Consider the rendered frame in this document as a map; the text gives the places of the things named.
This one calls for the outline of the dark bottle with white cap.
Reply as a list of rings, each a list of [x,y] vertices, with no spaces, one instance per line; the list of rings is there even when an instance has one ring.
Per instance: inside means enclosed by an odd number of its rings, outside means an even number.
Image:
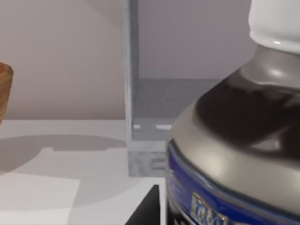
[[[300,0],[251,0],[253,58],[176,119],[165,225],[300,225]]]

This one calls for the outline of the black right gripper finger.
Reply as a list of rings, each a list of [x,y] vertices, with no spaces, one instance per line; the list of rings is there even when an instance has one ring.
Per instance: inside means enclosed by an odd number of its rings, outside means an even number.
[[[124,225],[160,225],[159,185],[153,185]]]

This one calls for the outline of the wooden basket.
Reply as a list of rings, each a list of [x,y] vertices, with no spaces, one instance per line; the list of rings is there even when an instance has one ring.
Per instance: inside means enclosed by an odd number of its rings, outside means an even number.
[[[3,121],[13,80],[12,68],[0,62],[0,124]]]

